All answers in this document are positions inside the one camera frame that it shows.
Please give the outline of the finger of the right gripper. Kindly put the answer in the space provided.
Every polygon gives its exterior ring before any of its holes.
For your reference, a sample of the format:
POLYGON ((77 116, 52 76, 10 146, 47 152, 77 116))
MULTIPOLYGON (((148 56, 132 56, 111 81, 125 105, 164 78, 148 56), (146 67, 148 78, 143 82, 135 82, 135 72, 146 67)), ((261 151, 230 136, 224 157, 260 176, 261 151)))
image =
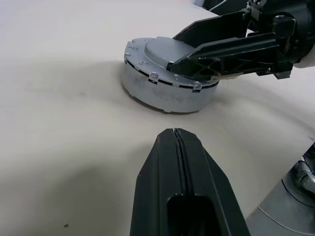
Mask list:
POLYGON ((192 46, 192 50, 169 63, 167 70, 195 81, 272 70, 281 51, 281 42, 274 33, 225 39, 214 33, 177 35, 175 39, 192 46))
POLYGON ((194 48, 214 41, 245 37, 248 28, 248 12, 234 13, 199 20, 187 26, 173 39, 194 48))

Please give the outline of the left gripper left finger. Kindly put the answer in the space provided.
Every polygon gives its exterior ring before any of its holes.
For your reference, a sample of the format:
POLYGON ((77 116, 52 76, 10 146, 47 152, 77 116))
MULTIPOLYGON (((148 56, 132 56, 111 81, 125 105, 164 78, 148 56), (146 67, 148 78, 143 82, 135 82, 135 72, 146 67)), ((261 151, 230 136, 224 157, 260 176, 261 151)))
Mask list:
POLYGON ((183 131, 158 134, 136 179, 130 236, 188 236, 183 131))

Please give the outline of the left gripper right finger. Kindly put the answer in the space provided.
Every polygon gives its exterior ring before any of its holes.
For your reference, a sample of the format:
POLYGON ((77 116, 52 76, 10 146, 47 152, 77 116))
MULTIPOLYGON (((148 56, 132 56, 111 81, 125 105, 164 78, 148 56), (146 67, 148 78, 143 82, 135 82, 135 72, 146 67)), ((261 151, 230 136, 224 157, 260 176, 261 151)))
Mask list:
POLYGON ((197 136, 176 128, 185 183, 183 236, 251 236, 231 184, 197 136))

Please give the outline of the silver motor cover clear tabs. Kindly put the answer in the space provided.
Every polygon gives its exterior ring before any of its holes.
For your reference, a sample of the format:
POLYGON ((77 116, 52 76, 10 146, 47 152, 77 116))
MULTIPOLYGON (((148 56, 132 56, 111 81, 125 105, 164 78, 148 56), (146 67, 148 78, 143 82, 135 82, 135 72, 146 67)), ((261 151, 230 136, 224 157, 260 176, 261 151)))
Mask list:
POLYGON ((124 55, 125 64, 131 66, 138 74, 147 77, 153 84, 191 89, 215 88, 218 82, 194 81, 170 72, 172 63, 193 51, 193 47, 184 42, 168 37, 137 38, 127 43, 124 55))

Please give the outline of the copper wound stator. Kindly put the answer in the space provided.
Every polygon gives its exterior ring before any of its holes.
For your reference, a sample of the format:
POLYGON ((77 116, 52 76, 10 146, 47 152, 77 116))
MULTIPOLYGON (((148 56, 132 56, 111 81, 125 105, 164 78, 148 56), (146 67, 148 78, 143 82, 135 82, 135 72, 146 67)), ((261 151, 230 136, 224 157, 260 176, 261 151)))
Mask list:
POLYGON ((193 88, 175 87, 162 82, 155 84, 129 62, 125 63, 122 84, 131 96, 168 113, 192 113, 202 110, 210 103, 218 86, 214 84, 195 91, 193 88))

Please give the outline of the silver robot torso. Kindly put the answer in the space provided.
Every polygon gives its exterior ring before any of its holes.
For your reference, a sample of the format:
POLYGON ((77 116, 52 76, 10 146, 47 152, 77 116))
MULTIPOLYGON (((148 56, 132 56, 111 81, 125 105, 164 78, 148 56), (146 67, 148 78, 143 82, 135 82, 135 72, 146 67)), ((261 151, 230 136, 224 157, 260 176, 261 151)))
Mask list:
POLYGON ((315 139, 246 224, 251 236, 315 236, 315 139))

